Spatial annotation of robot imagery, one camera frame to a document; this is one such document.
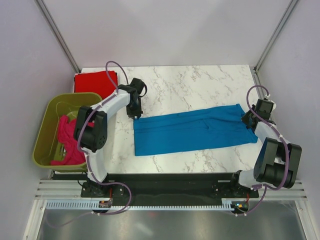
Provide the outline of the folded red t shirt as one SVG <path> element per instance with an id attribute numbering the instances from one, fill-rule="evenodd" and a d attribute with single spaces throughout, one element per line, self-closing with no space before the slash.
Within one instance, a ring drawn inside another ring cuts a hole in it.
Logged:
<path id="1" fill-rule="evenodd" d="M 74 77 L 75 93 L 95 93 L 105 99 L 115 90 L 105 71 L 79 73 Z"/>

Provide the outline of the blue t shirt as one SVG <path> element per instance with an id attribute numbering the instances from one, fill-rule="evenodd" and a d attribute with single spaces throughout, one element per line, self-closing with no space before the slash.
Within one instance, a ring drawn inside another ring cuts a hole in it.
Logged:
<path id="1" fill-rule="evenodd" d="M 136 119 L 134 154 L 141 157 L 255 144 L 258 138 L 242 122 L 244 115 L 235 104 Z"/>

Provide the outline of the left aluminium frame post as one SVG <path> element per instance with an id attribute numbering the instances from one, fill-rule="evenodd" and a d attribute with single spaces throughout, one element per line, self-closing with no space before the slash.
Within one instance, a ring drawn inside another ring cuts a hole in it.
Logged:
<path id="1" fill-rule="evenodd" d="M 81 69 L 79 65 L 77 64 L 75 58 L 73 57 L 63 35 L 61 34 L 61 31 L 59 30 L 54 18 L 52 17 L 47 5 L 45 4 L 44 0 L 35 0 L 34 1 L 39 8 L 41 14 L 43 15 L 45 21 L 47 22 L 47 25 L 49 26 L 51 32 L 53 33 L 55 39 L 57 40 L 60 48 L 62 49 L 65 57 L 67 58 L 68 62 L 70 63 L 72 69 L 76 73 L 80 73 Z"/>

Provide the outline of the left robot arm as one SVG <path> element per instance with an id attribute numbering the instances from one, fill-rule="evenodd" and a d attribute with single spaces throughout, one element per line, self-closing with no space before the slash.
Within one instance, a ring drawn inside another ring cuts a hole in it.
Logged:
<path id="1" fill-rule="evenodd" d="M 78 150 L 84 153 L 87 176 L 94 182 L 92 191 L 99 197 L 106 196 L 110 191 L 109 183 L 104 181 L 108 171 L 103 151 L 108 140 L 109 120 L 123 108 L 126 108 L 130 119 L 139 119 L 143 114 L 141 93 L 147 90 L 141 79 L 133 78 L 130 84 L 117 86 L 110 96 L 100 102 L 81 106 L 78 110 L 73 136 Z"/>

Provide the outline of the pink t shirt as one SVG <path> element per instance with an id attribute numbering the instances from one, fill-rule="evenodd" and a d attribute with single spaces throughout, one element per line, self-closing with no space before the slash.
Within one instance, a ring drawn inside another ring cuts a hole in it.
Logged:
<path id="1" fill-rule="evenodd" d="M 77 141 L 74 139 L 74 130 L 77 119 L 69 120 L 67 115 L 59 119 L 57 128 L 57 140 L 63 145 L 66 154 L 63 160 L 52 160 L 52 166 L 80 165 L 85 163 L 85 156 L 77 148 Z"/>

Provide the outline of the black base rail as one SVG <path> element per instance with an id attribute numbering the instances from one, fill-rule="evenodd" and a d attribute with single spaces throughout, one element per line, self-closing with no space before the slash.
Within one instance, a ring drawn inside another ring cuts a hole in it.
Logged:
<path id="1" fill-rule="evenodd" d="M 259 194 L 240 186 L 235 173 L 111 173 L 104 185 L 86 174 L 54 174 L 54 180 L 77 180 L 81 197 L 107 198 L 117 204 L 218 204 L 223 199 L 257 199 Z"/>

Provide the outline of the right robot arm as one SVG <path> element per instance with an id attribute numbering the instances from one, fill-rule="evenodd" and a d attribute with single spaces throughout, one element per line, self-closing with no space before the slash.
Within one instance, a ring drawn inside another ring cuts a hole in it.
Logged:
<path id="1" fill-rule="evenodd" d="M 252 105 L 242 118 L 247 129 L 254 133 L 262 143 L 261 150 L 254 168 L 246 171 L 237 171 L 233 174 L 235 181 L 229 184 L 229 191 L 235 197 L 242 196 L 247 188 L 259 189 L 263 185 L 290 189 L 295 184 L 302 148 L 285 140 L 281 141 L 279 135 L 269 125 L 275 125 L 270 120 L 274 103 L 259 99 Z"/>

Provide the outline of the aluminium frame post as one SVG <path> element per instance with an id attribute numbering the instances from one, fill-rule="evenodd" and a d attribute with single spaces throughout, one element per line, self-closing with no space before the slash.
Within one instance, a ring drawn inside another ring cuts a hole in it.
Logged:
<path id="1" fill-rule="evenodd" d="M 73 57 L 63 35 L 61 34 L 61 31 L 59 30 L 54 18 L 52 17 L 47 5 L 45 4 L 44 0 L 35 0 L 34 1 L 39 8 L 41 14 L 43 15 L 45 21 L 47 22 L 47 25 L 49 26 L 51 32 L 53 33 L 55 39 L 57 40 L 60 48 L 62 49 L 65 57 L 67 58 L 68 62 L 70 63 L 72 69 L 76 73 L 80 73 L 81 69 L 79 65 L 77 64 L 75 58 Z"/>
<path id="2" fill-rule="evenodd" d="M 257 63 L 253 67 L 255 73 L 257 73 L 260 68 L 262 67 L 263 63 L 265 62 L 268 54 L 272 50 L 274 44 L 276 43 L 277 39 L 280 37 L 283 29 L 285 28 L 286 24 L 288 23 L 291 15 L 293 14 L 295 8 L 297 7 L 299 0 L 290 0 L 288 6 L 286 7 L 284 13 L 282 14 L 278 24 L 276 25 L 270 39 L 268 40 L 264 50 L 262 51 Z"/>

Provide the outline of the right aluminium frame post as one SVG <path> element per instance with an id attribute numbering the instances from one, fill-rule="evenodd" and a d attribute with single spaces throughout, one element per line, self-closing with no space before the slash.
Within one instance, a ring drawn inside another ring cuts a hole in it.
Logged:
<path id="1" fill-rule="evenodd" d="M 286 7 L 284 13 L 282 14 L 278 24 L 276 25 L 270 39 L 268 40 L 264 50 L 262 51 L 257 63 L 253 67 L 255 73 L 257 73 L 260 68 L 262 67 L 263 63 L 265 62 L 268 54 L 272 50 L 274 44 L 276 43 L 277 39 L 280 37 L 283 29 L 285 28 L 286 24 L 288 23 L 291 15 L 293 14 L 295 8 L 297 7 L 299 0 L 290 0 L 288 6 Z"/>

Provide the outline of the olive green plastic bin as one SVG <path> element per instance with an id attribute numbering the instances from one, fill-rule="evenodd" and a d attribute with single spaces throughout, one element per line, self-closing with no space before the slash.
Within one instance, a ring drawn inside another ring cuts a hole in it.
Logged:
<path id="1" fill-rule="evenodd" d="M 77 118 L 81 106 L 91 106 L 100 102 L 102 98 L 93 92 L 64 93 L 54 97 L 47 108 L 36 138 L 32 159 L 40 168 L 72 173 L 85 172 L 86 163 L 52 165 L 51 161 L 61 162 L 66 156 L 63 144 L 58 141 L 58 125 L 62 116 L 74 120 Z"/>

